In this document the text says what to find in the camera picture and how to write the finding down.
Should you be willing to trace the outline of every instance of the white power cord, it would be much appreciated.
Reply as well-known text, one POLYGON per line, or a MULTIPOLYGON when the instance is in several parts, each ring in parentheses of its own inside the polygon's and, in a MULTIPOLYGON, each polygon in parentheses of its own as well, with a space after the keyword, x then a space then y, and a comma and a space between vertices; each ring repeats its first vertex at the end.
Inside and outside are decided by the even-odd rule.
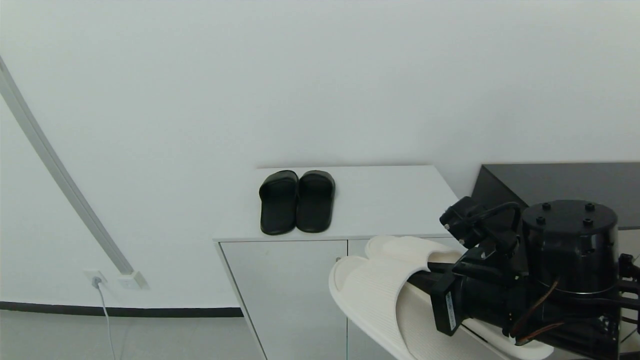
POLYGON ((111 341, 111 324, 109 324, 109 314, 107 314, 107 306, 104 304, 104 296, 102 296, 102 290, 100 289, 100 283, 102 279, 99 277, 94 277, 91 281, 91 285, 94 288, 98 289, 100 293, 100 300, 102 301, 102 310, 104 310, 104 316, 107 318, 107 333, 109 334, 109 345, 111 345, 111 355, 113 355, 113 360, 116 360, 116 352, 113 350, 113 341, 111 341))

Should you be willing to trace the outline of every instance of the label sticker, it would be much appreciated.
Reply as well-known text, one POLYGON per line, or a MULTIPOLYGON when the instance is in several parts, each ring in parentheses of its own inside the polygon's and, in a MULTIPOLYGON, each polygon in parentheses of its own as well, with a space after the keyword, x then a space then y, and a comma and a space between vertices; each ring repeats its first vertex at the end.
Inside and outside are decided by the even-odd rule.
POLYGON ((453 312, 453 300, 451 299, 451 293, 447 293, 447 312, 449 313, 449 325, 451 331, 456 328, 456 313, 453 312))

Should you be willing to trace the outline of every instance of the white countertop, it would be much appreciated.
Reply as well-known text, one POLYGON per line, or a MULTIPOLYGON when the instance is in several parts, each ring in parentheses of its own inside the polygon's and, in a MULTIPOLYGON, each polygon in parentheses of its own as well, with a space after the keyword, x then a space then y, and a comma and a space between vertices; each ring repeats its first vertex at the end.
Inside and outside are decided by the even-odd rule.
POLYGON ((227 216, 214 241, 355 240, 376 235, 451 236, 440 215, 458 198, 434 166, 290 168, 298 176, 322 170, 335 180, 331 226, 323 233, 298 229, 270 236, 260 231, 258 190, 268 175, 281 168, 258 169, 249 188, 227 204, 227 216))

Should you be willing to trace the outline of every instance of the slide sandal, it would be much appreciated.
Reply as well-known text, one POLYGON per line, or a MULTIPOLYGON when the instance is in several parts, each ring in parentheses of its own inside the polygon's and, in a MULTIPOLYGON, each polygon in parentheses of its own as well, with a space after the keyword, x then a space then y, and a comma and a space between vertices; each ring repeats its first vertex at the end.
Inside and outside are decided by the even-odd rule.
POLYGON ((298 182, 296 226, 305 233, 321 233, 331 224, 335 181, 328 172, 305 172, 298 182))
POLYGON ((260 230, 267 235, 288 233, 296 227, 298 175, 282 170, 267 176, 260 186, 260 230))
POLYGON ((510 355, 536 360, 553 351, 541 343, 523 350, 500 334, 504 338, 501 343, 487 325, 473 319, 465 320, 465 326, 475 328, 473 331, 490 343, 464 327, 451 337, 436 330, 429 295, 406 281, 415 272, 428 271, 429 258, 455 261, 460 253, 454 249, 424 239, 377 236, 366 251, 369 260, 347 256, 334 265, 330 292, 347 317, 396 359, 507 359, 497 348, 511 347, 516 349, 507 352, 510 355))
MULTIPOLYGON (((425 265, 428 261, 454 263, 460 258, 460 254, 465 251, 467 249, 453 238, 425 240, 413 236, 403 236, 401 238, 387 235, 375 236, 367 242, 365 247, 365 254, 367 254, 368 258, 390 256, 425 265)), ((545 359, 554 351, 552 346, 535 340, 517 347, 512 339, 502 335, 502 329, 475 319, 466 319, 463 321, 463 325, 480 335, 491 346, 501 352, 522 360, 545 359)))

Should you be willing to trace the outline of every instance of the white cabinet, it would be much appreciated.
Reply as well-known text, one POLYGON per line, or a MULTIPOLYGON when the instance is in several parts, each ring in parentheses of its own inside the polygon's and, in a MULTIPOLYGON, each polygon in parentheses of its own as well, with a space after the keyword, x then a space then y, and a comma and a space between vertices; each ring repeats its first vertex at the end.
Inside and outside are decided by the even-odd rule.
POLYGON ((376 235, 449 237, 438 219, 458 199, 432 166, 293 168, 298 176, 308 170, 333 176, 331 226, 317 234, 293 229, 269 236, 260 231, 258 189, 279 170, 258 169, 245 179, 212 234, 266 360, 393 360, 348 327, 329 293, 331 267, 348 250, 364 255, 376 235))
POLYGON ((346 317, 328 291, 328 274, 347 241, 221 244, 269 360, 346 360, 346 317))

